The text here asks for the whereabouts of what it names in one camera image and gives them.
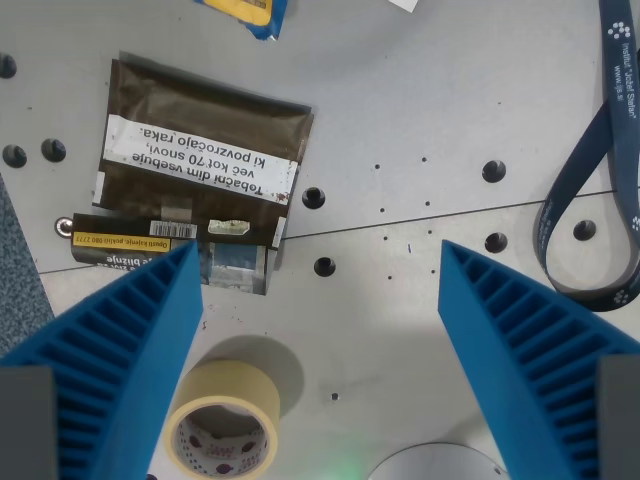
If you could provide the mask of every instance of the blue 3d-printed part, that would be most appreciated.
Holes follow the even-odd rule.
[[[0,360],[52,368],[61,480],[145,478],[202,310],[191,243],[86,298]]]
[[[504,265],[443,242],[438,310],[514,480],[597,479],[596,369],[640,344]]]

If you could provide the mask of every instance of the masking tape roll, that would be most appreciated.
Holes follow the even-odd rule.
[[[280,395],[264,372],[243,362],[214,360],[191,370],[178,386],[164,446],[193,478],[252,480],[273,462],[279,423]],[[240,434],[220,433],[234,426]]]

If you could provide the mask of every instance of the round metal object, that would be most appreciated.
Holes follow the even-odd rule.
[[[64,146],[64,143],[55,138],[47,138],[42,142],[40,151],[44,158],[53,163],[61,162],[67,156],[67,149]]]
[[[317,187],[307,188],[302,194],[302,203],[311,210],[317,210],[325,201],[324,192]]]
[[[2,150],[2,159],[12,168],[22,168],[27,164],[27,154],[18,145],[7,145]]]
[[[313,270],[321,277],[330,277],[336,271],[336,263],[329,257],[321,257],[313,264]]]
[[[62,238],[71,238],[73,233],[73,220],[67,217],[61,217],[56,220],[56,233]]]
[[[14,58],[6,53],[0,53],[0,78],[13,78],[17,71]]]
[[[369,480],[509,480],[509,475],[477,450],[450,443],[429,443],[389,457],[378,465]]]

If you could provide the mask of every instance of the lanyard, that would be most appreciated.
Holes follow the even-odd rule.
[[[611,182],[618,210],[635,245],[640,248],[638,161],[640,111],[638,63],[633,17],[628,0],[600,0],[602,52],[608,101],[602,105],[569,155],[545,199],[538,218],[535,250],[547,277],[558,289],[547,267],[547,247],[560,217],[580,188],[611,151]],[[565,293],[590,310],[615,310],[640,294],[640,263],[631,265],[624,283],[597,290]]]

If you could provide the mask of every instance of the table surface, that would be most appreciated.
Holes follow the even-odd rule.
[[[0,172],[57,314],[119,275],[78,268],[53,230],[91,212],[112,58],[140,55],[311,105],[269,292],[203,287],[185,369],[227,356],[272,376],[283,417],[266,479],[367,478],[432,441],[501,464],[437,314],[440,245],[487,253],[485,239],[501,232],[509,243],[493,258],[549,284],[533,225],[602,103],[599,28],[596,0],[422,0],[412,14],[386,0],[298,0],[280,40],[263,43],[186,0],[7,0],[0,49],[18,75],[0,83],[0,146],[18,144],[29,160]],[[46,138],[62,140],[67,159],[44,160]],[[482,178],[490,160],[507,167],[499,183]],[[327,196],[319,210],[301,202],[310,186]],[[568,286],[610,284],[629,262],[610,190],[603,162],[551,239],[551,272]],[[573,227],[585,219],[597,233],[579,242]],[[337,265],[328,278],[313,271],[323,256]],[[639,309],[603,317],[640,338]],[[150,473],[183,478],[161,446]]]

